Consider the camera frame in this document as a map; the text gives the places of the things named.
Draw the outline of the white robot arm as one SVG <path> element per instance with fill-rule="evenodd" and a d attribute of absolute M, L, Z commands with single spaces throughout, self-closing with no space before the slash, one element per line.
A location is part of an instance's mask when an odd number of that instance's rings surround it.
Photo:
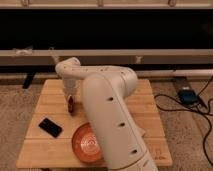
<path fill-rule="evenodd" d="M 83 66 L 73 57 L 59 62 L 56 73 L 67 93 L 82 82 L 81 101 L 108 171 L 158 171 L 125 98 L 136 89 L 136 73 L 121 66 Z"/>

